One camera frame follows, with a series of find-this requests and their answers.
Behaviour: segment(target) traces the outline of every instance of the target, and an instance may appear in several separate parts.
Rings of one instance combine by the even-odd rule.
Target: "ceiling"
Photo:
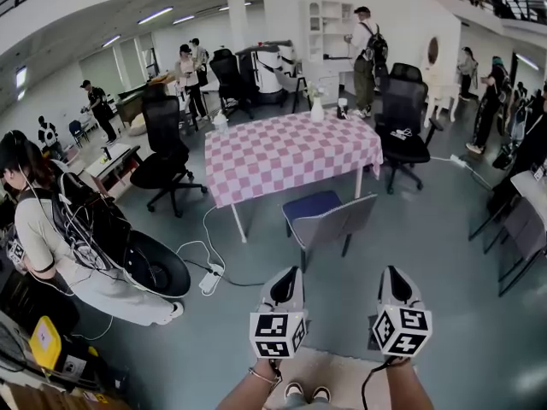
[[[68,15],[33,33],[0,56],[0,114],[17,99],[16,71],[26,66],[30,89],[70,62],[99,51],[116,35],[133,38],[187,15],[216,14],[226,0],[112,0]],[[173,6],[174,10],[143,25],[138,21]]]

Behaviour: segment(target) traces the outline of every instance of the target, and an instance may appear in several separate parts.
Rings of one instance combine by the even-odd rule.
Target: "white vase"
[[[316,97],[314,99],[314,106],[311,108],[310,119],[314,122],[323,121],[325,119],[325,110],[321,105],[321,98]]]

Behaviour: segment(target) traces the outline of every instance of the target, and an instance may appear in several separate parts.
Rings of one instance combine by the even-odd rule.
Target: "black backpack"
[[[81,266],[110,270],[123,263],[131,224],[114,205],[114,198],[94,191],[73,173],[53,168],[54,190],[24,190],[19,202],[26,199],[51,200],[56,230],[73,251]]]

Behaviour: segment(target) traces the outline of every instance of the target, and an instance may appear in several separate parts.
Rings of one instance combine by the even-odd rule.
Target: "gray floor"
[[[290,106],[262,107],[267,118]],[[432,141],[435,156],[465,154],[473,128],[473,104],[463,103],[458,121],[442,119],[445,131]],[[241,113],[233,121],[245,121]],[[190,169],[205,182],[203,135],[187,138]],[[496,139],[491,153],[495,156]],[[495,184],[501,172],[480,162],[477,170]],[[469,243],[470,226],[484,217],[488,192],[465,169],[431,160],[416,166],[424,189],[397,177],[393,196],[385,193],[386,170],[380,181],[365,175],[362,189],[379,194],[366,230],[354,236],[345,259],[342,244],[328,244],[312,255],[305,275],[307,308],[312,319],[305,345],[334,354],[378,360],[367,350],[368,319],[376,308],[379,276],[388,265],[401,267],[420,286],[432,310],[434,334],[416,359],[423,385],[435,407],[443,410],[536,409],[547,402],[547,271],[539,262],[503,299],[497,297],[500,263],[510,259],[510,246],[483,255],[484,237]],[[297,265],[299,249],[285,237],[280,206],[298,196],[333,189],[352,198],[355,174],[264,196],[238,205],[249,233],[240,241],[230,208],[214,211],[208,226],[215,247],[227,263],[227,274],[239,283],[261,282]],[[168,198],[146,211],[152,192],[130,189],[119,204],[136,229],[172,248],[205,240],[202,218],[214,206],[198,190],[179,194],[184,208],[175,219]],[[191,246],[182,256],[203,263],[202,249]],[[249,311],[259,288],[237,288],[221,282],[214,296],[197,287],[203,270],[191,266],[192,287],[185,314],[172,324],[142,328],[114,321],[97,342],[105,358],[130,372],[130,396],[142,410],[212,409],[239,381],[252,362],[248,341]],[[101,332],[109,318],[85,309],[88,335]]]

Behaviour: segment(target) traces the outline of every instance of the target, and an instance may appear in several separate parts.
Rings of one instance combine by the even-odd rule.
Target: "checkered tablecloth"
[[[314,123],[309,112],[257,120],[205,138],[205,172],[217,207],[310,184],[383,162],[379,136],[336,109]]]

